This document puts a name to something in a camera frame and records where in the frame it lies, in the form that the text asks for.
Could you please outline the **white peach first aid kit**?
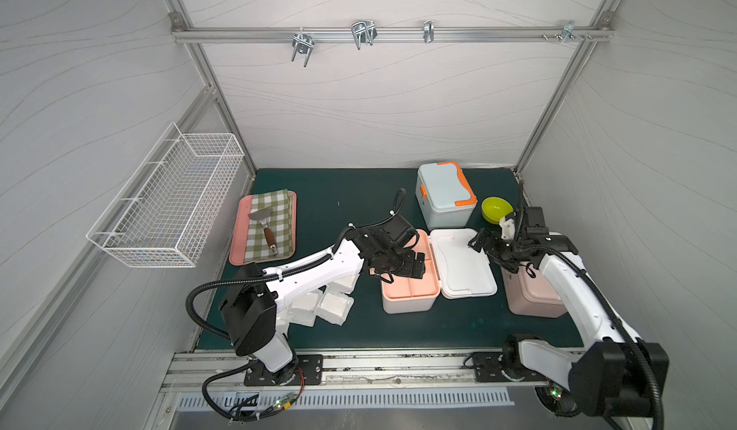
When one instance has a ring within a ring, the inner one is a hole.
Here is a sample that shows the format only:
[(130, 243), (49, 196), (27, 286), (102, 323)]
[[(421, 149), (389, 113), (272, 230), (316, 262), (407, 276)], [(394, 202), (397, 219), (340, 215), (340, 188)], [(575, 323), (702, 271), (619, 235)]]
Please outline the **white peach first aid kit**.
[(497, 294), (491, 261), (484, 253), (476, 253), (468, 247), (468, 241), (477, 234), (476, 230), (462, 228), (427, 233), (441, 282), (439, 296), (469, 299)]

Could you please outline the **peach kit tray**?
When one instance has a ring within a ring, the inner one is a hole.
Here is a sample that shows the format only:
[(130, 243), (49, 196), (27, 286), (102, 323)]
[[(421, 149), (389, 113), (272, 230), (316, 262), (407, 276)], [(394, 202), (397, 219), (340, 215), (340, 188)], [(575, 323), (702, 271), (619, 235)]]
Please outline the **peach kit tray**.
[(395, 277), (393, 283), (382, 282), (382, 304), (388, 314), (428, 311), (441, 293), (441, 282), (428, 233), (418, 232), (420, 241), (413, 250), (425, 255), (425, 271), (421, 279)]

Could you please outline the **white gauze packet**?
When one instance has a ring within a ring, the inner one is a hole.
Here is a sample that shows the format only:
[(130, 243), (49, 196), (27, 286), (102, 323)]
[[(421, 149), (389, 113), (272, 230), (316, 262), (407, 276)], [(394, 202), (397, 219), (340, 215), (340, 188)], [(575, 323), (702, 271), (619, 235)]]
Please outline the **white gauze packet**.
[(313, 327), (316, 322), (316, 309), (324, 292), (320, 289), (311, 291), (291, 303), (286, 309), (286, 319), (290, 324)]
[(326, 289), (334, 293), (351, 295), (356, 287), (358, 280), (359, 275), (345, 276), (344, 278), (339, 278), (338, 280), (330, 282), (330, 284), (326, 286)]
[(342, 326), (354, 305), (354, 299), (343, 293), (326, 291), (315, 309), (317, 317), (330, 324)]

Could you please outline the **blue orange first aid kit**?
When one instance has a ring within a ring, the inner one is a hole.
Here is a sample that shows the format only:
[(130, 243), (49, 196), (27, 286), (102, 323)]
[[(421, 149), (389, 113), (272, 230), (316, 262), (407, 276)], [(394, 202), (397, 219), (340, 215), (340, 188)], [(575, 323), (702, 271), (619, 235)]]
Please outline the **blue orange first aid kit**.
[(416, 199), (428, 230), (465, 228), (478, 204), (463, 169), (452, 161), (418, 168)]

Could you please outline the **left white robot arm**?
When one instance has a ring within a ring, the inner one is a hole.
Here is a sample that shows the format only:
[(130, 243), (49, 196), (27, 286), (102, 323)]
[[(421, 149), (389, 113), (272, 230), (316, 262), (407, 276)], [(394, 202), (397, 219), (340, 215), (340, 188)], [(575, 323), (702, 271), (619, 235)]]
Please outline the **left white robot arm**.
[[(389, 284), (395, 278), (419, 280), (425, 271), (425, 254), (414, 251), (419, 241), (418, 230), (398, 213), (368, 226), (349, 225), (332, 246), (314, 255), (264, 270), (248, 264), (237, 278), (194, 288), (185, 299), (185, 311), (202, 330), (228, 340), (236, 355), (257, 360), (271, 374), (291, 374), (297, 355), (276, 329), (278, 313), (298, 298), (364, 270)], [(199, 295), (220, 287), (228, 288), (220, 308), (224, 328), (209, 324), (194, 307)]]

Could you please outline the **pink first aid kit box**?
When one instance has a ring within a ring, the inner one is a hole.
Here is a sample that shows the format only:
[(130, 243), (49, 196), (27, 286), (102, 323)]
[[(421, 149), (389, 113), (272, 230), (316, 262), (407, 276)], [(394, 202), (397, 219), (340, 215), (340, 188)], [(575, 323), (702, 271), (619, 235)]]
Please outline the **pink first aid kit box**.
[(514, 272), (503, 268), (501, 274), (512, 313), (554, 319), (567, 312), (555, 288), (530, 259), (520, 260)]

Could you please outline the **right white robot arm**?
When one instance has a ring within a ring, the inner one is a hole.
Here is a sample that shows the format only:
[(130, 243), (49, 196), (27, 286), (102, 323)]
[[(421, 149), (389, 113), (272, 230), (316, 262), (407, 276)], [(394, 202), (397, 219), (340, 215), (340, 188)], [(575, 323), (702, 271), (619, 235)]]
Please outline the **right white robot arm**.
[(585, 348), (574, 354), (532, 335), (510, 335), (499, 358), (504, 374), (515, 381), (532, 372), (542, 375), (552, 397), (567, 393), (589, 417), (609, 423), (648, 418), (654, 429), (664, 428), (662, 394), (670, 365), (664, 348), (644, 341), (619, 316), (573, 242), (546, 226), (541, 208), (522, 207), (499, 227), (483, 228), (468, 247), (505, 271), (538, 271), (556, 290)]

